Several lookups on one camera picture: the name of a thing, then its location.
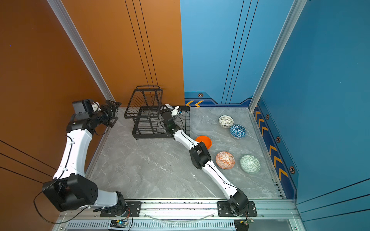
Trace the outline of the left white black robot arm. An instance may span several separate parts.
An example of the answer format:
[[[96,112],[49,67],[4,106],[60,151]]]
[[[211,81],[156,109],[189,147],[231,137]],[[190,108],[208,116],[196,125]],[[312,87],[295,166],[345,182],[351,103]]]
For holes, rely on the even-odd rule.
[[[60,165],[42,193],[60,211],[94,208],[101,216],[120,217],[128,206],[121,192],[107,192],[85,177],[87,151],[96,128],[111,128],[117,121],[121,103],[106,100],[100,105],[90,99],[73,102],[75,113],[66,127],[66,146]]]

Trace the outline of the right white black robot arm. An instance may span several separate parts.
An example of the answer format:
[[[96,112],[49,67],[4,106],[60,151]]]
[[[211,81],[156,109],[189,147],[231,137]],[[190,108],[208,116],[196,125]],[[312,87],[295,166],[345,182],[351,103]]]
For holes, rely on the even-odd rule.
[[[175,117],[180,115],[180,110],[179,106],[162,105],[160,107],[164,129],[174,140],[188,149],[193,166],[205,172],[222,190],[229,203],[232,214],[235,216],[246,216],[250,205],[248,197],[217,169],[206,145],[189,137],[176,124]]]

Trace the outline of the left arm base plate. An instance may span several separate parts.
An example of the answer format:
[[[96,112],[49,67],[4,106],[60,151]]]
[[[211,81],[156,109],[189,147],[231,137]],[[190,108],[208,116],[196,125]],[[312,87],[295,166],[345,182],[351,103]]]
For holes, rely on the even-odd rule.
[[[113,208],[104,209],[100,213],[100,217],[104,218],[126,218],[139,217],[141,211],[141,201],[126,201],[125,205],[115,206]]]

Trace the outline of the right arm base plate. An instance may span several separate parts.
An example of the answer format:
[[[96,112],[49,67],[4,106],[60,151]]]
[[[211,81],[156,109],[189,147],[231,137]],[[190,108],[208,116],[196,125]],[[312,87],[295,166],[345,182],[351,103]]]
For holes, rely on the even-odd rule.
[[[227,201],[218,201],[217,212],[219,217],[257,217],[257,209],[253,201],[249,201],[244,208],[238,208]]]

